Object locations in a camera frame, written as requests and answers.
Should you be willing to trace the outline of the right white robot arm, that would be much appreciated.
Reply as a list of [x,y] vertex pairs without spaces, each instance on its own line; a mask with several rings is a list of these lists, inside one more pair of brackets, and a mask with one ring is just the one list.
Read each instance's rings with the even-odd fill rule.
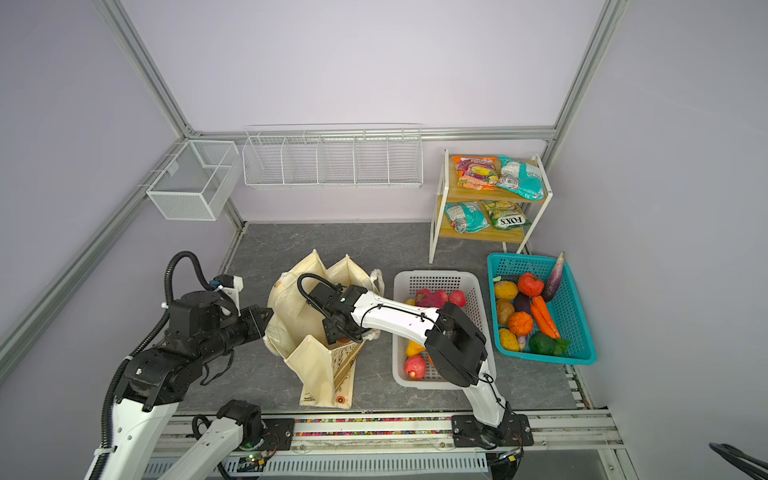
[[439,375],[459,387],[470,415],[454,415],[454,445],[493,450],[523,449],[533,444],[527,417],[515,413],[496,387],[489,366],[486,336],[460,307],[418,307],[381,297],[362,286],[343,286],[312,273],[296,286],[322,317],[329,341],[363,341],[372,329],[389,332],[426,348]]

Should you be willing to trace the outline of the cream canvas grocery bag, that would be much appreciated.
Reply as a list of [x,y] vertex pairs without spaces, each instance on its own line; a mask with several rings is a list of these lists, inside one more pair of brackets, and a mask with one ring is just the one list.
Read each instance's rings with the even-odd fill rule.
[[297,280],[305,273],[317,274],[334,284],[357,285],[375,294],[385,292],[382,272],[366,272],[346,256],[327,268],[312,251],[274,283],[267,302],[273,316],[264,343],[298,376],[303,387],[299,404],[308,407],[349,409],[353,402],[355,361],[361,343],[342,340],[330,343],[322,315],[300,294]]

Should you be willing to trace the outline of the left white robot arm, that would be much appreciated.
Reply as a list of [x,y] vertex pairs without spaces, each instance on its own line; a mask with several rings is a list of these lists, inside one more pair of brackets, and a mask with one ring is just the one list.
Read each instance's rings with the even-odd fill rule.
[[100,416],[100,445],[89,479],[139,479],[193,383],[214,379],[209,365],[234,358],[240,345],[264,337],[274,312],[240,307],[232,275],[206,279],[198,257],[176,253],[163,278],[158,323],[118,366]]

